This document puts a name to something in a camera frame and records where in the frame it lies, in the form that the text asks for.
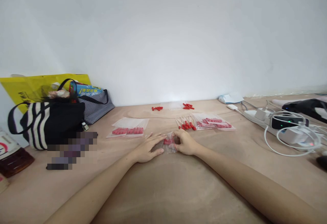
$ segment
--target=black and white striped tote bag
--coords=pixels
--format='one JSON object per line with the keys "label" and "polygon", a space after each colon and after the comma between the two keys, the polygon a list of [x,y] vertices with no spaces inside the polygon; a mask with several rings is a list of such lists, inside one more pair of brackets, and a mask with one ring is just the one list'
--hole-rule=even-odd
{"label": "black and white striped tote bag", "polygon": [[[28,105],[28,110],[20,120],[23,131],[18,132],[14,111],[19,105]],[[48,145],[66,144],[67,139],[76,138],[76,132],[83,131],[83,103],[23,102],[11,109],[8,128],[12,134],[23,134],[30,146],[36,150],[46,150]]]}
{"label": "black and white striped tote bag", "polygon": [[[75,80],[68,78],[62,82],[58,90],[61,90],[65,83],[69,80],[72,80],[76,84]],[[77,91],[75,89],[75,93],[71,93],[71,96],[74,97],[79,103],[85,104],[84,122],[88,125],[94,124],[105,114],[115,108],[109,97],[107,89],[104,89],[102,93],[93,95],[92,97],[84,95],[78,98],[76,98]]]}

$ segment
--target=bag handle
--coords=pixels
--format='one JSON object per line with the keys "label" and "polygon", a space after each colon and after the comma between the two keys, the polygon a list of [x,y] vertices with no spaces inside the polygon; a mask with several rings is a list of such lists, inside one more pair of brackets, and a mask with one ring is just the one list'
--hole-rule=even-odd
{"label": "bag handle", "polygon": [[28,102],[20,103],[20,104],[14,106],[14,108],[12,108],[12,109],[10,110],[9,115],[8,115],[8,128],[9,128],[10,133],[12,133],[12,134],[22,134],[22,133],[25,133],[26,131],[28,131],[28,130],[32,127],[32,125],[34,124],[34,122],[35,122],[36,118],[38,117],[38,115],[40,115],[40,114],[41,114],[42,112],[44,112],[47,108],[49,108],[50,106],[52,106],[51,103],[48,104],[48,105],[46,105],[43,109],[41,109],[41,110],[39,111],[39,113],[38,113],[36,116],[33,117],[32,122],[30,123],[30,125],[27,126],[26,129],[24,129],[24,130],[21,131],[21,132],[17,132],[16,123],[15,123],[15,119],[14,119],[14,111],[15,111],[15,109],[16,109],[19,105],[21,105],[21,104],[26,104],[26,105],[28,105],[28,106],[30,105],[30,103],[28,103]]}
{"label": "bag handle", "polygon": [[97,100],[95,100],[95,99],[93,99],[93,98],[91,98],[91,97],[89,97],[89,96],[86,96],[86,95],[79,97],[79,99],[86,100],[86,101],[90,101],[90,102],[92,102],[92,103],[97,103],[97,104],[105,105],[105,104],[107,104],[107,103],[109,102],[109,96],[108,96],[108,91],[107,91],[106,89],[104,89],[103,91],[104,91],[104,92],[106,93],[106,95],[107,95],[107,102],[106,102],[106,103],[103,103],[103,102],[101,102],[101,101],[97,101]]}
{"label": "bag handle", "polygon": [[74,83],[75,83],[75,94],[76,94],[76,96],[77,96],[77,83],[75,82],[75,80],[73,80],[73,79],[71,79],[71,78],[67,78],[67,79],[65,79],[61,84],[60,84],[60,86],[59,86],[59,88],[57,89],[57,91],[59,91],[59,90],[62,90],[62,88],[64,87],[64,85],[66,84],[66,82],[68,82],[69,80],[72,80]]}

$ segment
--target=beige table surface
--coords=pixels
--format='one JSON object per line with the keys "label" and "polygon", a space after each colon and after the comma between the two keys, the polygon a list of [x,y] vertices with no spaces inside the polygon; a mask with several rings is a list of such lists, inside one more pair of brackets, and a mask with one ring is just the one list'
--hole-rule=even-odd
{"label": "beige table surface", "polygon": [[[314,98],[315,95],[269,97]],[[247,99],[264,107],[266,98]],[[320,211],[327,208],[327,172],[317,167],[316,154],[299,158],[280,156],[269,150],[263,129],[217,100],[194,101],[194,112],[219,114],[237,131],[190,131],[200,144],[233,157],[292,191]],[[136,147],[143,138],[105,139],[110,125],[121,117],[150,118],[145,134],[168,133],[177,128],[181,111],[152,111],[152,106],[116,107],[90,131],[98,132],[96,164],[77,165],[73,170],[48,171],[46,151],[27,150],[35,157],[28,168],[9,179],[0,194],[0,223],[43,223],[75,192],[103,169]],[[267,136],[281,153],[297,151]],[[267,223],[204,162],[181,153],[165,153],[145,164],[135,164],[113,191],[93,223]]]}

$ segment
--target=black device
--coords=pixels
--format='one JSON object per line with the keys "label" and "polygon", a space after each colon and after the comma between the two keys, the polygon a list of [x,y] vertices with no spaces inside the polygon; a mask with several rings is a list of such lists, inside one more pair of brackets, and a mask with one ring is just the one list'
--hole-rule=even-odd
{"label": "black device", "polygon": [[304,101],[289,102],[283,105],[282,109],[294,113],[303,113],[309,117],[317,119],[321,122],[327,123],[327,119],[322,118],[318,113],[316,113],[315,108],[326,109],[327,103],[317,100],[309,99]]}
{"label": "black device", "polygon": [[317,163],[327,170],[327,156],[321,156],[316,159]]}
{"label": "black device", "polygon": [[[297,125],[292,124],[292,123],[297,123],[298,124],[299,122],[303,122],[303,119],[300,118],[300,117],[274,116],[271,119],[271,127],[273,129],[280,130],[280,129],[283,129],[283,128],[289,128],[289,127],[297,126]],[[306,119],[306,126],[307,127],[309,126],[309,120],[308,119]]]}

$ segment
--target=yellow bag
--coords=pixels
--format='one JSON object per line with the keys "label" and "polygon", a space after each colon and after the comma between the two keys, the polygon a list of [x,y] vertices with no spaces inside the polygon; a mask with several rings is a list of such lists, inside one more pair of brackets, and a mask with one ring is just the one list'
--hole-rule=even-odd
{"label": "yellow bag", "polygon": [[[48,96],[49,91],[57,90],[58,87],[51,85],[59,83],[59,85],[67,78],[77,80],[80,83],[91,85],[87,74],[61,74],[47,76],[31,76],[31,77],[8,77],[0,78],[0,82],[9,94],[13,102],[18,105],[22,102],[40,102],[42,97]],[[69,89],[69,83],[64,85],[66,90]],[[22,113],[27,111],[27,106],[18,107]]]}

